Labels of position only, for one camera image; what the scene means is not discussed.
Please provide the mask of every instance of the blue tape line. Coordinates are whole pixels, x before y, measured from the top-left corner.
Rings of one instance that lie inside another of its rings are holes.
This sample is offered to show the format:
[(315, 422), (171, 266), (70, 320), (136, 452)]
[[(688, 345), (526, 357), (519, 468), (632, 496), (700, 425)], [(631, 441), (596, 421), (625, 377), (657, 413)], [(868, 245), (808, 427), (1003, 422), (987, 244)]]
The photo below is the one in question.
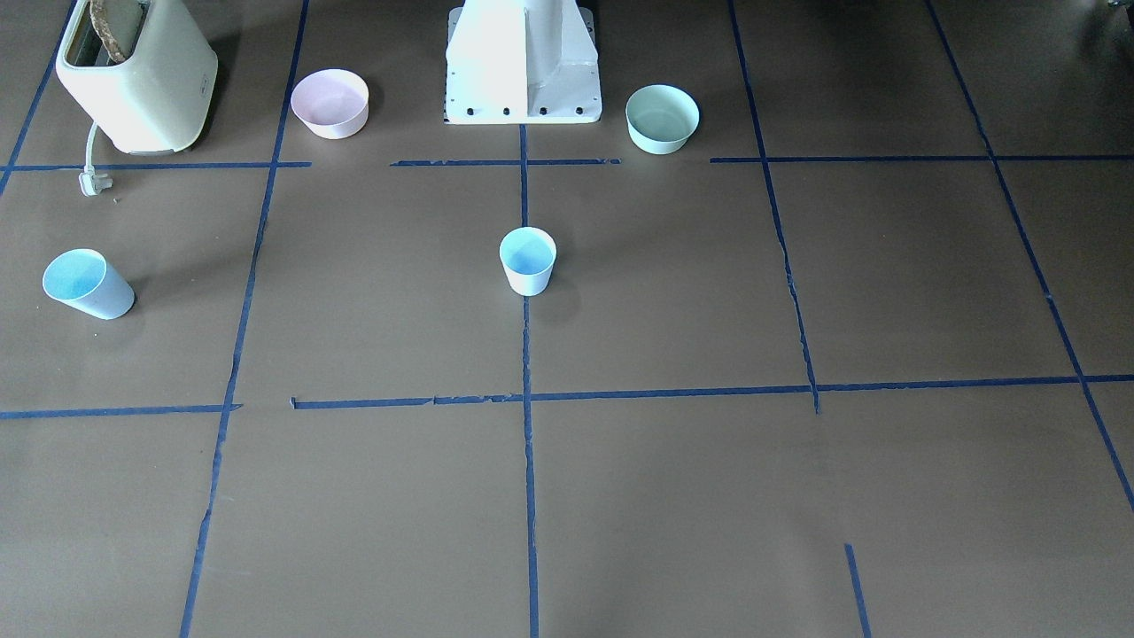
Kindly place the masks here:
[[(911, 161), (989, 161), (988, 155), (782, 155), (770, 163), (900, 163)], [(760, 163), (760, 158), (709, 158), (709, 163)]]
[(1134, 375), (1088, 375), (1086, 382), (1090, 384), (1115, 384), (1134, 382)]
[(547, 159), (547, 160), (527, 160), (527, 165), (601, 165), (604, 163), (618, 163), (613, 160), (604, 160), (602, 158), (596, 159)]
[(527, 226), (527, 126), (523, 124), (519, 125), (519, 224)]
[[(214, 161), (196, 163), (96, 163), (100, 170), (201, 170), (211, 168), (310, 168), (310, 161)], [(81, 163), (45, 163), (12, 167), (15, 172), (82, 170)]]
[[(521, 165), (523, 159), (519, 160), (399, 160), (390, 165), (395, 168), (440, 168), (447, 165)], [(607, 163), (619, 164), (623, 161), (620, 159), (543, 159), (543, 160), (527, 160), (527, 165), (602, 165)]]
[(532, 450), (531, 297), (524, 297), (524, 459), (527, 491), (527, 609), (531, 638), (540, 636), (540, 579), (535, 552), (535, 457)]
[(854, 587), (854, 601), (858, 606), (858, 623), (862, 626), (862, 638), (871, 638), (870, 618), (866, 615), (866, 599), (862, 595), (862, 581), (858, 579), (858, 563), (854, 558), (854, 547), (849, 543), (843, 545), (847, 555), (847, 568), (850, 570), (850, 586)]
[(1000, 161), (1134, 161), (1134, 155), (997, 155)]
[(352, 408), (399, 408), (408, 406), (468, 406), (476, 403), (515, 403), (523, 401), (518, 394), (482, 394), (467, 397), (411, 397), (405, 399), (356, 399), (339, 401), (290, 400), (293, 410), (346, 410)]
[(518, 165), (519, 160), (400, 160), (391, 163), (396, 168), (442, 167), (442, 165)]
[(5, 165), (3, 175), (0, 175), (0, 195), (3, 195), (5, 188), (8, 187), (8, 178), (11, 176), (12, 167), (16, 165), (16, 159), (19, 156), (19, 152), (24, 150), (24, 142), (27, 139), (27, 131), (32, 128), (32, 118), (35, 117), (36, 109), (40, 108), (40, 100), (43, 99), (43, 92), (48, 87), (48, 80), (51, 79), (51, 70), (56, 66), (56, 56), (59, 54), (59, 48), (62, 46), (64, 35), (67, 33), (67, 24), (70, 22), (70, 15), (75, 10), (75, 3), (77, 0), (71, 0), (70, 6), (67, 8), (67, 18), (64, 20), (62, 28), (59, 29), (59, 37), (56, 39), (56, 45), (51, 50), (51, 59), (48, 60), (48, 68), (43, 69), (43, 76), (40, 78), (40, 85), (35, 88), (35, 96), (32, 97), (32, 104), (27, 108), (27, 114), (24, 116), (24, 125), (19, 128), (19, 135), (16, 137), (16, 145), (11, 148), (11, 155), (8, 156), (8, 163)]
[(795, 275), (792, 274), (792, 258), (788, 256), (787, 239), (784, 236), (784, 223), (780, 221), (779, 204), (776, 202), (776, 187), (772, 185), (772, 171), (768, 163), (768, 151), (764, 147), (764, 135), (760, 128), (760, 114), (756, 112), (756, 97), (752, 90), (752, 78), (748, 73), (747, 58), (744, 54), (744, 44), (741, 41), (741, 23), (736, 17), (736, 3), (728, 0), (728, 14), (733, 20), (733, 37), (736, 41), (736, 54), (741, 61), (741, 74), (744, 76), (744, 91), (748, 97), (748, 111), (752, 114), (752, 128), (756, 134), (756, 146), (760, 148), (760, 163), (764, 171), (764, 186), (768, 188), (768, 202), (772, 210), (772, 222), (776, 224), (776, 238), (779, 239), (780, 249), (784, 250), (784, 272), (787, 277), (787, 288), (792, 294), (792, 303), (795, 305), (795, 318), (799, 326), (799, 346), (803, 350), (803, 363), (807, 369), (807, 383), (811, 385), (811, 398), (815, 405), (815, 414), (820, 414), (819, 389), (815, 388), (815, 371), (811, 364), (811, 349), (807, 347), (807, 331), (803, 325), (803, 311), (799, 307), (799, 294), (795, 287)]
[[(1131, 383), (1134, 375), (1102, 375), (1086, 377), (1090, 383)], [(1008, 377), (987, 380), (942, 380), (932, 382), (875, 382), (864, 384), (818, 384), (815, 389), (823, 392), (878, 392), (887, 390), (949, 390), (966, 388), (1013, 388), (1046, 386), (1077, 384), (1078, 377)], [(591, 401), (618, 399), (678, 399), (686, 397), (751, 397), (763, 394), (806, 394), (810, 385), (784, 386), (735, 386), (669, 390), (616, 390), (591, 392), (543, 392), (531, 393), (532, 402), (541, 401)], [(361, 399), (341, 401), (296, 401), (291, 407), (296, 410), (339, 410), (348, 408), (389, 408), (403, 406), (456, 406), (477, 403), (516, 403), (525, 400), (524, 394), (481, 394), (464, 397), (415, 397), (400, 399)]]
[(284, 131), (287, 128), (288, 104), (291, 97), (291, 87), (295, 84), (296, 69), (299, 66), (299, 50), (303, 45), (303, 33), (307, 24), (307, 7), (310, 0), (303, 0), (303, 8), (299, 11), (299, 26), (296, 31), (295, 48), (291, 51), (291, 67), (288, 70), (287, 84), (285, 85), (284, 101), (280, 105), (279, 125), (276, 130), (276, 146), (272, 151), (271, 165), (268, 169), (268, 184), (264, 186), (264, 201), (260, 209), (260, 224), (256, 228), (256, 241), (252, 248), (252, 260), (248, 265), (248, 280), (244, 290), (244, 305), (240, 308), (240, 323), (236, 332), (236, 346), (232, 349), (232, 373), (228, 380), (225, 391), (225, 410), (220, 415), (220, 424), (217, 428), (217, 446), (213, 450), (212, 478), (209, 484), (209, 507), (204, 518), (201, 519), (201, 529), (197, 533), (197, 548), (193, 556), (193, 571), (189, 576), (189, 589), (185, 597), (185, 612), (181, 615), (180, 638), (188, 638), (193, 626), (193, 609), (196, 605), (197, 589), (201, 585), (201, 569), (204, 565), (205, 546), (209, 543), (209, 528), (212, 524), (213, 508), (217, 502), (217, 486), (220, 480), (220, 466), (222, 460), (222, 448), (228, 437), (228, 423), (231, 415), (231, 407), (236, 397), (236, 381), (240, 374), (240, 359), (244, 354), (244, 338), (248, 329), (248, 315), (252, 311), (252, 294), (256, 284), (256, 263), (260, 258), (260, 248), (264, 240), (264, 228), (268, 226), (268, 211), (271, 206), (272, 190), (276, 185), (276, 170), (279, 163), (280, 152), (284, 147)]
[(518, 394), (485, 394), (480, 397), (434, 397), (434, 406), (459, 406), (468, 403), (514, 403), (523, 401)]
[(595, 399), (675, 399), (682, 397), (744, 397), (744, 395), (756, 395), (756, 394), (799, 394), (810, 392), (811, 392), (811, 386), (547, 392), (547, 393), (533, 394), (532, 401), (590, 401)]
[(976, 124), (976, 129), (980, 133), (981, 139), (984, 142), (984, 150), (988, 152), (989, 159), (992, 160), (992, 168), (996, 171), (997, 180), (1000, 182), (1000, 189), (1004, 192), (1004, 198), (1008, 203), (1008, 210), (1012, 212), (1012, 219), (1016, 223), (1016, 230), (1019, 232), (1019, 239), (1024, 244), (1024, 249), (1027, 252), (1027, 258), (1031, 261), (1032, 269), (1035, 271), (1035, 278), (1039, 280), (1040, 288), (1043, 290), (1043, 296), (1048, 300), (1048, 308), (1051, 311), (1051, 317), (1056, 323), (1056, 327), (1059, 330), (1059, 338), (1063, 340), (1064, 349), (1067, 351), (1067, 358), (1070, 360), (1072, 368), (1075, 371), (1075, 377), (1078, 380), (1080, 388), (1083, 390), (1083, 397), (1086, 399), (1086, 405), (1091, 409), (1091, 416), (1094, 418), (1094, 425), (1099, 431), (1099, 436), (1102, 437), (1102, 443), (1107, 449), (1107, 454), (1110, 456), (1110, 463), (1115, 468), (1115, 474), (1118, 475), (1118, 483), (1122, 484), (1123, 492), (1126, 494), (1126, 502), (1129, 504), (1131, 511), (1134, 511), (1134, 490), (1131, 488), (1129, 479), (1126, 477), (1126, 471), (1123, 469), (1122, 460), (1118, 458), (1118, 451), (1115, 450), (1114, 443), (1110, 441), (1110, 433), (1107, 432), (1107, 425), (1103, 423), (1102, 415), (1099, 414), (1099, 408), (1094, 403), (1094, 397), (1091, 394), (1091, 388), (1083, 374), (1083, 368), (1080, 365), (1078, 357), (1075, 355), (1075, 349), (1072, 346), (1070, 337), (1067, 334), (1067, 330), (1064, 326), (1063, 317), (1059, 315), (1059, 308), (1056, 306), (1056, 299), (1051, 295), (1051, 288), (1048, 286), (1047, 278), (1043, 275), (1043, 269), (1040, 267), (1040, 261), (1035, 256), (1035, 250), (1032, 248), (1032, 241), (1027, 237), (1027, 230), (1024, 228), (1024, 221), (1019, 216), (1016, 202), (1012, 196), (1012, 190), (1008, 188), (1008, 181), (1005, 179), (1004, 171), (1000, 169), (1000, 162), (998, 161), (996, 152), (992, 150), (992, 142), (989, 139), (988, 131), (981, 120), (980, 112), (976, 110), (976, 103), (973, 101), (973, 96), (968, 92), (968, 85), (965, 83), (959, 65), (957, 65), (957, 58), (953, 54), (953, 48), (949, 45), (949, 39), (945, 35), (945, 28), (941, 26), (941, 20), (938, 18), (932, 0), (925, 0), (925, 9), (929, 11), (930, 18), (933, 20), (933, 26), (937, 28), (938, 36), (941, 39), (941, 45), (945, 48), (945, 53), (949, 58), (949, 65), (953, 67), (953, 74), (956, 76), (957, 83), (960, 85), (960, 91), (965, 95), (965, 102), (968, 104), (968, 110), (973, 114), (973, 121)]
[(1005, 380), (951, 380), (937, 382), (880, 382), (872, 384), (821, 384), (820, 392), (871, 392), (879, 390), (929, 390), (963, 388), (1009, 388), (1077, 384), (1077, 377), (1015, 377)]
[(428, 406), (429, 397), (411, 399), (362, 399), (357, 401), (296, 401), (291, 398), (293, 410), (346, 410), (352, 408), (397, 408), (403, 406)]
[(223, 406), (147, 406), (142, 408), (79, 408), (75, 410), (16, 410), (0, 412), (0, 422), (17, 419), (68, 419), (74, 417), (135, 417), (139, 415), (209, 415)]

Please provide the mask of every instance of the floor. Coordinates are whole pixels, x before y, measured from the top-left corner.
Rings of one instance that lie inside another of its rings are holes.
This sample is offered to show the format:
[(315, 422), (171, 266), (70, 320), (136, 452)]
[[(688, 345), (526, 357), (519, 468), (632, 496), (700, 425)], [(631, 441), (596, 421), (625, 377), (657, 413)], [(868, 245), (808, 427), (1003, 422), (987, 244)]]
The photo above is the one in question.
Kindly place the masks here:
[[(1124, 10), (592, 3), (599, 122), (447, 126), (452, 0), (189, 0), (206, 133), (84, 197), (67, 5), (0, 2), (6, 638), (1131, 635)], [(43, 294), (79, 246), (124, 316)]]

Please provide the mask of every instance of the plug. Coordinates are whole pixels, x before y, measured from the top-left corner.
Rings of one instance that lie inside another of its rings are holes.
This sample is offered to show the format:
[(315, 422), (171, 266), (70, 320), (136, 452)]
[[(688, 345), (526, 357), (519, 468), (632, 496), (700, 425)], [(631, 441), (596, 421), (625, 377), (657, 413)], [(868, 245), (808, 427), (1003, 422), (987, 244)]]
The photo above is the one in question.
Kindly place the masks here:
[(95, 173), (93, 170), (84, 170), (78, 173), (78, 188), (88, 197), (105, 190), (115, 180), (105, 172)]

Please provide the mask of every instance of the upright cup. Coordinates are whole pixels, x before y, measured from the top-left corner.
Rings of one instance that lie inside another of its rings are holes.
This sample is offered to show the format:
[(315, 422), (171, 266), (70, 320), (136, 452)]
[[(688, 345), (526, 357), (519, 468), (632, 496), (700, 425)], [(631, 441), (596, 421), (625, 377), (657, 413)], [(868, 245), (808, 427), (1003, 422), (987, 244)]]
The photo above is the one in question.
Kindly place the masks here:
[(500, 241), (500, 263), (508, 284), (524, 296), (535, 296), (548, 287), (555, 262), (556, 241), (539, 228), (516, 228)]
[(346, 69), (319, 70), (295, 85), (291, 111), (320, 137), (349, 137), (366, 124), (370, 88)]
[(626, 101), (631, 139), (648, 153), (665, 155), (680, 148), (700, 122), (697, 103), (676, 86), (643, 86)]
[(121, 316), (134, 305), (134, 288), (91, 248), (67, 250), (52, 260), (43, 271), (43, 291), (99, 318)]

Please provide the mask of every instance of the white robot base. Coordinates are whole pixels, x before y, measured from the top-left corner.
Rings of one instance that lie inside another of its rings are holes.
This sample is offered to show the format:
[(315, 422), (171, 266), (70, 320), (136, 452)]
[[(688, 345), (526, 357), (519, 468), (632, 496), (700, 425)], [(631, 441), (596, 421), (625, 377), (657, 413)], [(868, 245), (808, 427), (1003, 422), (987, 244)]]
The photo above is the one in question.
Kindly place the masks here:
[(596, 121), (594, 42), (594, 16), (575, 0), (467, 0), (449, 12), (446, 121)]

